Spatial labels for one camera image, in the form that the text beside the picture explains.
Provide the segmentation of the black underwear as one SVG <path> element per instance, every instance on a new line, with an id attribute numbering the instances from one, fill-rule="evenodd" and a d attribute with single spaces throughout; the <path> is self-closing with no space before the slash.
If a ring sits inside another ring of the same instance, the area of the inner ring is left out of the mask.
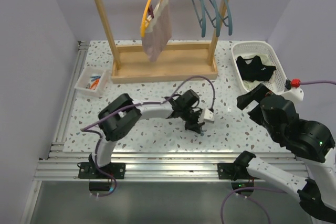
<path id="1" fill-rule="evenodd" d="M 239 56 L 236 65 L 243 81 L 269 81 L 276 71 L 275 66 L 264 65 L 259 56 L 250 59 Z"/>

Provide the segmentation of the orange clothespin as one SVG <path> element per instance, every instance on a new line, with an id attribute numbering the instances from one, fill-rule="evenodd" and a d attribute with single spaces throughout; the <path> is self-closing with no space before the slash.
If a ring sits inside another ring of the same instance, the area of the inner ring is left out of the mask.
<path id="1" fill-rule="evenodd" d="M 91 89 L 91 90 L 95 90 L 96 87 L 98 86 L 99 81 L 100 81 L 100 79 L 95 80 L 95 81 L 91 84 L 90 89 Z"/>

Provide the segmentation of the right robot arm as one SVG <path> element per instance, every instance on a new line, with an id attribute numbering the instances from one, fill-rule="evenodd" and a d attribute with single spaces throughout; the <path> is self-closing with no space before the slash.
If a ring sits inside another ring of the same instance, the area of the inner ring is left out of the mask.
<path id="1" fill-rule="evenodd" d="M 237 97 L 252 121 L 264 127 L 271 139 L 291 151 L 308 167 L 312 178 L 293 175 L 244 151 L 234 161 L 233 180 L 247 176 L 262 179 L 291 195 L 310 216 L 335 223 L 335 140 L 331 131 L 317 121 L 301 119 L 292 101 L 263 84 Z"/>

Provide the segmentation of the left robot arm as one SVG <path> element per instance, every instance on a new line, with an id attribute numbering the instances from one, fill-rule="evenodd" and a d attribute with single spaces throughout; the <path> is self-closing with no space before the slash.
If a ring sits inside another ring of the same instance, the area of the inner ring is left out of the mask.
<path id="1" fill-rule="evenodd" d="M 193 107 L 199 101 L 192 89 L 182 95 L 165 97 L 163 101 L 141 101 L 132 99 L 127 93 L 120 95 L 98 114 L 98 122 L 82 129 L 99 135 L 99 141 L 89 156 L 90 171 L 97 178 L 107 176 L 117 141 L 126 137 L 140 120 L 180 118 L 185 122 L 186 130 L 202 133 L 205 124 L 203 109 Z"/>

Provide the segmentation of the teal hanger middle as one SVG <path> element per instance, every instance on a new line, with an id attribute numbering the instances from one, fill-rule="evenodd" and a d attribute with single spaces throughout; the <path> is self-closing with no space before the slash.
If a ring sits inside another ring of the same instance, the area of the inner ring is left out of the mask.
<path id="1" fill-rule="evenodd" d="M 198 24 L 201 28 L 201 37 L 205 37 L 207 23 L 210 23 L 214 28 L 215 36 L 221 34 L 221 25 L 229 28 L 229 34 L 232 33 L 232 17 L 231 14 L 221 14 L 220 6 L 217 0 L 191 0 Z"/>

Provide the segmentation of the pink beige underwear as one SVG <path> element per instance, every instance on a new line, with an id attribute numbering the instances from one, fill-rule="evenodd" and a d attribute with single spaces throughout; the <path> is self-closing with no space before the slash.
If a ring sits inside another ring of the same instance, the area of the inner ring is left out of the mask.
<path id="1" fill-rule="evenodd" d="M 170 0 L 159 0 L 150 17 L 142 38 L 142 48 L 150 62 L 157 61 L 159 55 L 172 37 Z"/>

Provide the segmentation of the purple clothespin on yellow hanger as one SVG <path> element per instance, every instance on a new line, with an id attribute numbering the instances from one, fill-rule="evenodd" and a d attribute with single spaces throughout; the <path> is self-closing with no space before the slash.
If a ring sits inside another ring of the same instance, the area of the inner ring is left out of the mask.
<path id="1" fill-rule="evenodd" d="M 150 5 L 148 7 L 148 16 L 153 19 L 154 18 L 154 9 L 153 9 L 153 5 Z"/>

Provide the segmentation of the teal hanger right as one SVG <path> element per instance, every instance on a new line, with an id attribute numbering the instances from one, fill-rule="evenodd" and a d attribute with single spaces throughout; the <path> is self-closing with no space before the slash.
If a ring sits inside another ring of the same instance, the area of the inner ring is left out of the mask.
<path id="1" fill-rule="evenodd" d="M 215 37 L 218 38 L 221 34 L 222 26 L 228 28 L 228 35 L 233 34 L 233 18 L 229 6 L 229 0 L 221 0 L 221 4 L 218 5 L 216 0 L 210 0 L 214 11 L 215 17 L 211 18 L 211 22 L 215 22 Z"/>

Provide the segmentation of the wooden clothes rack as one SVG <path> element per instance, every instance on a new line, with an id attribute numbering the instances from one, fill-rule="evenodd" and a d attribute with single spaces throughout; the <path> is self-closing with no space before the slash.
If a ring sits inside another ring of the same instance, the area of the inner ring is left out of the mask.
<path id="1" fill-rule="evenodd" d="M 215 49 L 218 38 L 210 42 L 168 42 L 157 61 L 150 62 L 142 43 L 117 45 L 113 38 L 103 0 L 94 0 L 113 56 L 112 81 L 116 84 L 183 81 L 195 76 L 217 78 Z M 155 9 L 159 0 L 152 0 Z"/>

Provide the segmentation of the small white tray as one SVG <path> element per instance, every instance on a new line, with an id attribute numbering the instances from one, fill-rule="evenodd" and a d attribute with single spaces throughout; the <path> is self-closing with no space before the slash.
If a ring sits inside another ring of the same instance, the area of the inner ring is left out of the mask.
<path id="1" fill-rule="evenodd" d="M 83 95 L 100 97 L 103 95 L 109 76 L 109 71 L 107 69 L 86 66 L 75 84 L 75 90 Z M 95 90 L 91 90 L 91 84 L 97 79 L 100 79 L 98 86 Z"/>

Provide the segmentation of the aluminium rail frame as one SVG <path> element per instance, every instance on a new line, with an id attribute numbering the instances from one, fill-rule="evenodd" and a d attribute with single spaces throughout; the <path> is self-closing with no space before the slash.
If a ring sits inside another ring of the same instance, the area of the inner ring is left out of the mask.
<path id="1" fill-rule="evenodd" d="M 216 122 L 219 130 L 208 136 L 196 138 L 177 129 L 167 135 L 166 127 L 156 122 L 160 134 L 146 134 L 138 128 L 140 138 L 134 137 L 118 145 L 112 155 L 114 162 L 125 163 L 126 180 L 129 182 L 217 182 L 217 163 L 230 161 L 241 151 L 254 151 L 271 164 L 297 176 L 306 176 L 303 162 L 273 144 L 264 130 L 248 123 L 247 116 L 233 107 L 239 93 L 231 63 L 233 41 L 221 40 L 216 48 L 219 75 L 215 81 L 216 98 L 219 100 Z M 107 104 L 108 89 L 103 98 L 90 98 L 75 90 L 75 83 L 85 66 L 108 63 L 109 53 L 104 41 L 83 41 L 73 70 L 56 133 L 46 159 L 40 160 L 34 174 L 33 185 L 23 213 L 22 223 L 32 223 L 42 197 L 44 182 L 80 182 L 76 162 L 85 161 L 95 143 L 92 137 L 79 132 L 79 126 L 93 119 L 98 105 Z"/>

